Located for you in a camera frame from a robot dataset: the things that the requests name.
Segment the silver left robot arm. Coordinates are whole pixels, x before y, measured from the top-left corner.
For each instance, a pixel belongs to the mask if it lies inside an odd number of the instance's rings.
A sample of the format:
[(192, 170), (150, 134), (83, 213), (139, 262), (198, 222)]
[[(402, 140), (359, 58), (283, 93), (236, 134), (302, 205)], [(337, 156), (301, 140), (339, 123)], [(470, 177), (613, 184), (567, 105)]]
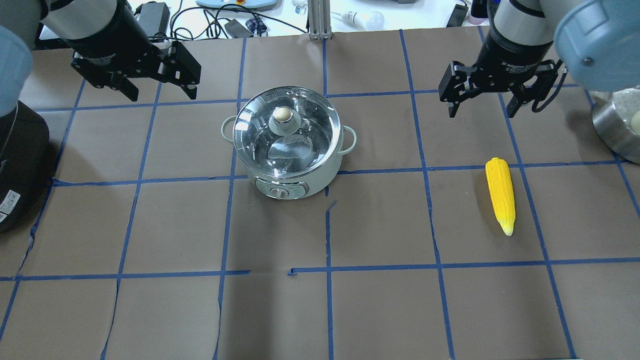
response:
[(18, 106), (41, 28), (73, 50), (71, 68), (96, 89), (112, 89), (137, 101), (139, 89), (132, 80), (148, 78), (180, 87), (190, 100), (197, 97), (201, 64), (178, 40), (165, 48), (154, 44), (125, 0), (3, 0), (2, 116)]

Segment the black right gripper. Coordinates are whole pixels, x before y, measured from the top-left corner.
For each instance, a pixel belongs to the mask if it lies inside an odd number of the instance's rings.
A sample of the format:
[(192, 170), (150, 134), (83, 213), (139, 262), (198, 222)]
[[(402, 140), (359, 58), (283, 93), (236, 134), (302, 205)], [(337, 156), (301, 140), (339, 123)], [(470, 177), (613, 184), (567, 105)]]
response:
[[(508, 89), (512, 92), (512, 99), (506, 105), (509, 118), (527, 104), (531, 104), (533, 113), (542, 112), (557, 98), (568, 75), (567, 68), (560, 71), (562, 59), (544, 60), (552, 44), (549, 41), (525, 45), (504, 37), (497, 30), (487, 32), (473, 66), (451, 61), (445, 69), (438, 95), (446, 104), (448, 116), (455, 118), (461, 103), (477, 97), (484, 88), (490, 92)], [(526, 87), (524, 83), (532, 78), (535, 81)]]

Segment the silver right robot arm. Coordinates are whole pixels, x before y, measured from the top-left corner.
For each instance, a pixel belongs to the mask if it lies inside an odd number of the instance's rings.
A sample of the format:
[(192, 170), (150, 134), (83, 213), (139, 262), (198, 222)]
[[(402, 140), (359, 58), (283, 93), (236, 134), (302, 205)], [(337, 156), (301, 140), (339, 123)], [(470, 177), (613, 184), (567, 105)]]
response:
[(527, 104), (539, 113), (567, 75), (595, 92), (640, 82), (637, 0), (474, 0), (470, 13), (490, 28), (475, 63), (451, 61), (439, 83), (450, 117), (466, 100), (505, 92), (509, 117)]

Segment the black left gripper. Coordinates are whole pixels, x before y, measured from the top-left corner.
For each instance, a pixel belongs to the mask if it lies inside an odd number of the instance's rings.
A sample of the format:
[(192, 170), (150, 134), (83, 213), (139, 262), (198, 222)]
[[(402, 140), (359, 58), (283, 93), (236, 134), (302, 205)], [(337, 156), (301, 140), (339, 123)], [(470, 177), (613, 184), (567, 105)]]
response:
[(130, 101), (138, 101), (138, 87), (124, 75), (134, 72), (136, 66), (147, 61), (146, 57), (160, 55), (158, 80), (180, 87), (190, 100), (197, 98), (201, 64), (180, 41), (174, 40), (160, 50), (132, 14), (114, 14), (98, 32), (71, 39), (70, 47), (82, 57), (71, 66), (93, 88), (112, 89)]

